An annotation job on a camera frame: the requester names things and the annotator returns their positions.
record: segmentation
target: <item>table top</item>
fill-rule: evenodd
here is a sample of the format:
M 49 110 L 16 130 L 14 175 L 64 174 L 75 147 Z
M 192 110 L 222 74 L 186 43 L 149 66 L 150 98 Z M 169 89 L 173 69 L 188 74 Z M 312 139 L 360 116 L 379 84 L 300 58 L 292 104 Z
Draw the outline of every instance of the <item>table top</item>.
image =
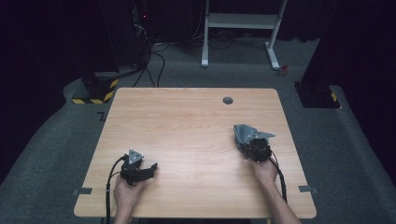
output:
M 224 104 L 224 97 L 233 103 Z M 285 176 L 288 203 L 297 217 L 314 217 L 310 192 L 298 188 L 307 183 L 277 92 L 233 88 L 118 89 L 82 186 L 92 192 L 79 194 L 75 214 L 106 216 L 111 167 L 133 149 L 145 157 L 142 169 L 155 162 L 159 167 L 133 217 L 271 217 L 252 168 L 234 143 L 235 124 L 276 135 L 269 143 Z M 276 185 L 280 190 L 278 178 Z M 110 201 L 115 216 L 112 193 Z

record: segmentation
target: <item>white stand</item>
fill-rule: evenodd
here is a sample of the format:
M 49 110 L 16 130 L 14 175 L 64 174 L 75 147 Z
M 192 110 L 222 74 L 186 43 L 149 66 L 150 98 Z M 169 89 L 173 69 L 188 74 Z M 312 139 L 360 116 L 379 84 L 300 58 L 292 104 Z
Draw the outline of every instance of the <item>white stand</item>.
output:
M 209 66 L 209 48 L 207 45 L 209 36 L 209 27 L 222 28 L 247 28 L 247 29 L 272 29 L 270 42 L 265 42 L 268 56 L 274 70 L 279 69 L 274 53 L 274 43 L 276 35 L 282 22 L 283 12 L 288 0 L 282 0 L 280 9 L 276 15 L 258 15 L 258 14 L 229 14 L 229 13 L 209 13 L 209 0 L 206 0 L 205 9 L 205 36 L 202 50 L 202 67 Z

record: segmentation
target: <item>black and yellow tape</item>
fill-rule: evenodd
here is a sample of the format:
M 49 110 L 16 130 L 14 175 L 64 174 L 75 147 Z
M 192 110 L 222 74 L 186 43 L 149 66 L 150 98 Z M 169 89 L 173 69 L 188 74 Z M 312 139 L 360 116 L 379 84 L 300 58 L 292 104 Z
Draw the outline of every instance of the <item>black and yellow tape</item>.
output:
M 334 102 L 337 102 L 337 96 L 334 94 L 334 92 L 332 92 L 332 100 Z
M 108 88 L 105 90 L 101 90 L 101 97 L 73 97 L 72 101 L 78 105 L 84 104 L 106 104 L 111 99 L 114 94 L 114 90 L 116 89 L 117 83 L 119 82 L 118 79 L 113 80 L 109 85 Z

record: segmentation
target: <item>human hand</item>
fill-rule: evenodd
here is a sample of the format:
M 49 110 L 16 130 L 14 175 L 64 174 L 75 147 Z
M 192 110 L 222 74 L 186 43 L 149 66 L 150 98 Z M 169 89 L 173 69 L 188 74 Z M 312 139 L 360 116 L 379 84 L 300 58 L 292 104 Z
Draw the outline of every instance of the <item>human hand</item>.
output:
M 275 166 L 269 160 L 271 160 L 271 158 L 262 162 L 249 160 L 253 167 L 254 175 L 264 187 L 275 184 L 277 175 Z
M 118 207 L 115 224 L 129 223 L 132 210 L 136 206 L 145 184 L 146 181 L 141 181 L 134 186 L 130 186 L 125 179 L 117 176 L 116 187 L 114 188 L 114 197 Z

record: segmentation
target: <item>gray carpet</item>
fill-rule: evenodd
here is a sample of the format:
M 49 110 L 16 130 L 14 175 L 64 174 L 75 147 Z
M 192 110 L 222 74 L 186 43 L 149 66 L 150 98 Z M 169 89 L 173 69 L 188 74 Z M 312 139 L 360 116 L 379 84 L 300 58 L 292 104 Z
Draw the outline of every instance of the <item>gray carpet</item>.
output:
M 160 87 L 273 88 L 284 107 L 318 215 L 303 223 L 396 223 L 396 190 L 371 150 L 340 87 L 331 86 L 342 108 L 303 108 L 293 82 L 300 81 L 318 41 L 276 41 L 276 56 L 289 66 L 277 76 L 262 42 L 209 50 L 209 67 L 201 67 L 201 48 L 159 45 L 166 60 Z M 211 41 L 216 47 L 224 42 Z M 148 69 L 156 80 L 162 60 L 151 56 Z M 138 74 L 123 77 L 117 88 L 131 87 Z M 0 187 L 0 223 L 100 223 L 74 215 L 106 105 L 74 105 L 79 80 L 64 88 L 67 103 L 36 132 Z M 144 73 L 136 87 L 150 87 Z M 252 220 L 264 223 L 264 220 Z

